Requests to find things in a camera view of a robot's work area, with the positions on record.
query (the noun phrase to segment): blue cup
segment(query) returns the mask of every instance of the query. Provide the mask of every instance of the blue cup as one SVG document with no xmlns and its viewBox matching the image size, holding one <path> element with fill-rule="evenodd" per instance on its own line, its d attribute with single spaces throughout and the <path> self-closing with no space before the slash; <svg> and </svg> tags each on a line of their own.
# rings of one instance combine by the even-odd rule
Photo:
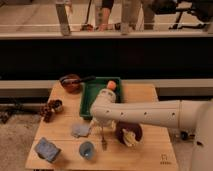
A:
<svg viewBox="0 0 213 171">
<path fill-rule="evenodd" d="M 80 155 L 87 160 L 90 160 L 94 156 L 94 150 L 94 145 L 89 141 L 85 141 L 79 147 Z"/>
</svg>

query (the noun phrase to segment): wooden table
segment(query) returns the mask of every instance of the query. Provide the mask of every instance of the wooden table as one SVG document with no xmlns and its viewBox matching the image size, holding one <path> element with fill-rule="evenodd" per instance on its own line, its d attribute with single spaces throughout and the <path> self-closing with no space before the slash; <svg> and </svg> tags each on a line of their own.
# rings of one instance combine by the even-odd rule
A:
<svg viewBox="0 0 213 171">
<path fill-rule="evenodd" d="M 151 84 L 123 83 L 124 102 L 157 101 L 155 87 Z M 50 99 L 61 99 L 64 111 L 57 114 L 51 123 L 40 122 L 32 144 L 26 168 L 64 169 L 64 170 L 140 170 L 140 171 L 177 171 L 178 166 L 170 142 L 168 131 L 163 127 L 142 125 L 143 139 L 139 145 L 128 148 L 120 144 L 112 130 L 105 129 L 108 142 L 106 151 L 102 150 L 100 128 L 96 127 L 88 138 L 71 136 L 73 123 L 88 123 L 79 117 L 81 93 L 68 94 L 59 83 L 53 86 Z M 41 160 L 34 146 L 41 137 L 46 137 L 62 152 L 53 164 Z M 89 140 L 95 146 L 95 157 L 91 161 L 79 155 L 79 146 Z"/>
</svg>

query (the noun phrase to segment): gray sponge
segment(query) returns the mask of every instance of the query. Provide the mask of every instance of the gray sponge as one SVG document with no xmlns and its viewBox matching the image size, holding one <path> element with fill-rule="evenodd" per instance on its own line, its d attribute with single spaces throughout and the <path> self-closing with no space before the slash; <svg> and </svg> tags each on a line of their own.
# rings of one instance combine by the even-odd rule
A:
<svg viewBox="0 0 213 171">
<path fill-rule="evenodd" d="M 40 158 L 45 159 L 50 163 L 52 163 L 61 152 L 61 149 L 57 148 L 55 144 L 47 141 L 44 137 L 39 140 L 34 150 Z"/>
</svg>

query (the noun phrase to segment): brown toy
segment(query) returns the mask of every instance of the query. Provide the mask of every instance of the brown toy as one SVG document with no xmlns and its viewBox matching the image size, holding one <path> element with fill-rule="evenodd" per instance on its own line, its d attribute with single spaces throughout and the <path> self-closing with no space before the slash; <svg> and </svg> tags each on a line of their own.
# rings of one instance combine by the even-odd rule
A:
<svg viewBox="0 0 213 171">
<path fill-rule="evenodd" d="M 61 100 L 50 100 L 49 103 L 41 107 L 39 114 L 44 117 L 43 121 L 48 123 L 54 113 L 62 112 L 62 110 L 63 106 Z"/>
</svg>

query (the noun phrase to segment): person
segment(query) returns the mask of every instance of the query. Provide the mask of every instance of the person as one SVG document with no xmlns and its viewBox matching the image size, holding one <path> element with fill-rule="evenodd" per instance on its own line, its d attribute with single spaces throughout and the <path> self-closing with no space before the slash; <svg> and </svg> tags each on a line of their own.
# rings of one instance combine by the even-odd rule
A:
<svg viewBox="0 0 213 171">
<path fill-rule="evenodd" d="M 154 12 L 151 10 L 149 5 L 152 3 L 152 0 L 132 0 L 131 5 L 131 16 L 130 16 L 130 26 L 135 30 L 136 24 L 138 22 L 138 16 L 141 8 L 144 13 L 144 29 L 150 30 L 153 29 L 154 23 Z M 99 26 L 99 30 L 103 31 L 108 28 L 108 21 L 110 13 L 114 4 L 114 0 L 103 0 L 102 1 L 102 23 Z"/>
</svg>

